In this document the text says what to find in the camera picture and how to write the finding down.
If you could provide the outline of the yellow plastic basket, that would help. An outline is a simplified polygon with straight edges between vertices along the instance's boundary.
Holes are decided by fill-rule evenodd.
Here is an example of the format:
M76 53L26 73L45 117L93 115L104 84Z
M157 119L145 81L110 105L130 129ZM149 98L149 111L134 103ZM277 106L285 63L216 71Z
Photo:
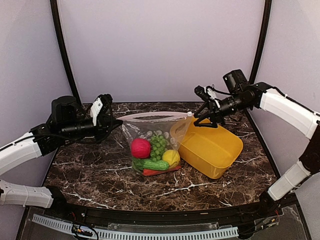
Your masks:
M182 160L211 179L219 179L241 154L242 140L222 126L195 126L195 118L179 139Z

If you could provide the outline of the clear zip top bag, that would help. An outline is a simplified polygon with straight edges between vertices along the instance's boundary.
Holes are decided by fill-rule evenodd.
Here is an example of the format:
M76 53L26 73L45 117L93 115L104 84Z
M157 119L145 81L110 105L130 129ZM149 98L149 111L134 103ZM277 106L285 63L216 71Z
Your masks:
M129 144L132 168L156 176L181 168L180 145L193 119L192 112L154 111L118 118Z

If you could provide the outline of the green toy grapes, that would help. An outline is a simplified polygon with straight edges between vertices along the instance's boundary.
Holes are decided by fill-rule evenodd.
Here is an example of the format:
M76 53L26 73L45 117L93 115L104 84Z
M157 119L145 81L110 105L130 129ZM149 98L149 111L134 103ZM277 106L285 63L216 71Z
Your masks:
M159 161L162 159L162 155L166 151L167 140L162 134L154 132L151 136L149 143L151 145L150 159L152 161Z

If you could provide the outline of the yellow toy apple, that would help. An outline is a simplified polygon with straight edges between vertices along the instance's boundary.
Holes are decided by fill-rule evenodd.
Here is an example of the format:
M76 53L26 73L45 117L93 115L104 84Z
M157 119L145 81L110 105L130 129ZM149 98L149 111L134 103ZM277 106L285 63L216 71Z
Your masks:
M169 149L163 153L162 160L169 164L169 169L173 169L180 164L181 158L177 150Z

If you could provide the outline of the orange toy carrot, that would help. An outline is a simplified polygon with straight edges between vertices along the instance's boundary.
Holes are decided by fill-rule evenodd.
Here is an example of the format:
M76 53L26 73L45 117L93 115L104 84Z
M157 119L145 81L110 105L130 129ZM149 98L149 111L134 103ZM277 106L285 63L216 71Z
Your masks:
M160 175L160 174L164 174L164 173L169 173L169 172L173 172L173 171L177 171L181 168L180 165L170 168L168 170L152 170L152 169L144 169L142 171L142 175L143 176L155 176L155 175Z

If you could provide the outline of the green toy cucumber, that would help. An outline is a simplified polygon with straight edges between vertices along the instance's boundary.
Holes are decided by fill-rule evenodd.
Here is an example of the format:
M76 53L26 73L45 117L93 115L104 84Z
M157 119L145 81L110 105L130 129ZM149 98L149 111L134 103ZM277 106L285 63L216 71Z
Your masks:
M145 160L142 164L143 169L155 170L155 171L166 171L169 169L169 164L163 160Z

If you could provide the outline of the green toy leafy vegetable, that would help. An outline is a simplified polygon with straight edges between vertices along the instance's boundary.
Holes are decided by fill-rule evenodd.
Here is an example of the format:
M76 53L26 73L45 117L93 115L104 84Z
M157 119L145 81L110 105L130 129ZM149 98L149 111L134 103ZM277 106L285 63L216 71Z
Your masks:
M143 172L144 164L145 164L145 159L140 159L140 158L135 158L135 157L132 158L132 166L139 173Z

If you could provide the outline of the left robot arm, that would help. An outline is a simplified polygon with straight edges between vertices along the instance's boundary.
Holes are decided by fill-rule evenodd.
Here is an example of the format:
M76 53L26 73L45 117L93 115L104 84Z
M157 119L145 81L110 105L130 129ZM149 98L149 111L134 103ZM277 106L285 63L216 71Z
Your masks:
M99 144L122 125L113 115L112 97L101 94L84 110L74 96L61 96L51 103L51 114L22 137L1 147L0 173L46 156L69 144ZM32 187L0 181L0 204L50 209L60 218L71 213L62 192L55 186Z

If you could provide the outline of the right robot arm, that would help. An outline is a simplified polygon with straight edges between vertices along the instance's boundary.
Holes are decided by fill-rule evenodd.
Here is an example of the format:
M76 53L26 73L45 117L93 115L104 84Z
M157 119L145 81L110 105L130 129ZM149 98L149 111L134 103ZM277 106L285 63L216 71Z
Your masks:
M218 99L214 86L196 86L194 93L203 101L194 114L196 127L217 128L225 117L243 110L261 110L286 123L305 138L305 149L286 172L273 183L255 205L255 213L266 217L275 203L311 176L320 172L320 114L265 82L251 83L240 69L223 76L227 87L224 99Z

